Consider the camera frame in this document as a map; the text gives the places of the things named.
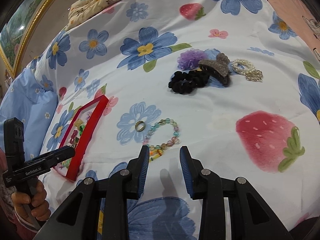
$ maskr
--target black scrunchie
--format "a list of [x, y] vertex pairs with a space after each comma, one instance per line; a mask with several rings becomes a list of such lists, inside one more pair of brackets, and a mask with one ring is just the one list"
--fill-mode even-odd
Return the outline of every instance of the black scrunchie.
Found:
[[176, 71], [168, 87], [179, 94], [190, 94], [195, 88], [204, 87], [209, 77], [206, 71], [190, 70], [189, 73]]

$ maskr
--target pearl bracelet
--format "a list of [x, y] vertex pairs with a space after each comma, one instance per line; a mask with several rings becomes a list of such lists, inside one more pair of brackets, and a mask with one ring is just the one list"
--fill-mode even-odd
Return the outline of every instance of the pearl bracelet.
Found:
[[[157, 128], [159, 128], [162, 125], [165, 125], [167, 123], [170, 123], [173, 126], [174, 132], [173, 132], [173, 137], [171, 140], [167, 141], [167, 143], [162, 143], [161, 145], [149, 145], [149, 140], [153, 133], [156, 131]], [[167, 149], [167, 147], [171, 147], [174, 144], [179, 144], [180, 140], [178, 139], [179, 137], [179, 127], [177, 123], [173, 119], [166, 118], [161, 119], [159, 122], [156, 122], [153, 126], [151, 126], [150, 130], [146, 134], [144, 140], [143, 140], [143, 145], [147, 145], [150, 149], [150, 159], [149, 162], [155, 160], [156, 158], [159, 158], [162, 154], [163, 151]]]
[[[254, 65], [249, 60], [236, 59], [231, 63], [231, 65], [235, 72], [245, 76], [248, 81], [262, 82], [262, 78], [263, 78], [262, 72], [260, 70], [256, 70]], [[242, 69], [239, 67], [239, 65], [243, 65], [247, 67], [247, 69]]]

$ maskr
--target finger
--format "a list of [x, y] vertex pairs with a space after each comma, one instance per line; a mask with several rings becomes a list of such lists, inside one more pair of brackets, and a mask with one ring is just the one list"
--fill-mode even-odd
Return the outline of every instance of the finger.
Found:
[[44, 190], [44, 185], [43, 185], [43, 183], [42, 183], [40, 180], [38, 180], [38, 182], [37, 182], [36, 189], [37, 189], [37, 191], [38, 191], [39, 193], [41, 193], [41, 192]]
[[49, 210], [49, 203], [45, 200], [40, 206], [34, 208], [31, 211], [31, 214], [34, 217], [41, 217], [45, 215], [48, 210]]
[[37, 219], [38, 219], [39, 221], [47, 221], [47, 220], [49, 219], [50, 215], [51, 215], [51, 211], [48, 209], [47, 212], [46, 212], [46, 214], [44, 214], [44, 215], [41, 216], [41, 217], [37, 217]]
[[15, 207], [20, 207], [22, 204], [30, 203], [30, 197], [26, 193], [14, 192], [12, 193], [11, 198]]
[[42, 192], [38, 192], [33, 196], [31, 203], [34, 207], [40, 206], [44, 202], [46, 197], [47, 197], [47, 192], [43, 190]]

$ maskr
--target red strawberry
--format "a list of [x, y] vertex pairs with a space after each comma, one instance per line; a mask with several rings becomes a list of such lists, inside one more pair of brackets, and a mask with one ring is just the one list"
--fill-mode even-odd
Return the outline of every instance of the red strawberry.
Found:
[[199, 20], [202, 16], [205, 16], [204, 8], [200, 3], [187, 3], [180, 7], [180, 14], [186, 19]]
[[96, 94], [94, 95], [94, 99], [106, 94], [106, 86], [107, 84], [97, 90]]
[[299, 129], [278, 114], [253, 112], [236, 122], [236, 132], [250, 159], [263, 171], [284, 172], [305, 152]]
[[66, 92], [67, 92], [67, 88], [65, 88], [65, 87], [62, 87], [62, 88], [59, 89], [60, 100], [63, 99], [63, 97], [66, 94]]

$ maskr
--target human hand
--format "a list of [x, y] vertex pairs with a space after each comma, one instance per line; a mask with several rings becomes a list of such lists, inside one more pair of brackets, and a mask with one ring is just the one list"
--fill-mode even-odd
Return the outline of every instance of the human hand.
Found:
[[[47, 192], [44, 189], [44, 185], [39, 180], [36, 189], [37, 193], [31, 200], [31, 204], [35, 207], [33, 210], [31, 210], [31, 214], [39, 221], [46, 221], [51, 215], [51, 211], [49, 210], [49, 203], [45, 200]], [[32, 224], [31, 219], [29, 218], [27, 212], [23, 207], [23, 204], [30, 203], [30, 197], [28, 196], [28, 194], [15, 192], [11, 195], [11, 198], [17, 214], [25, 221]]]

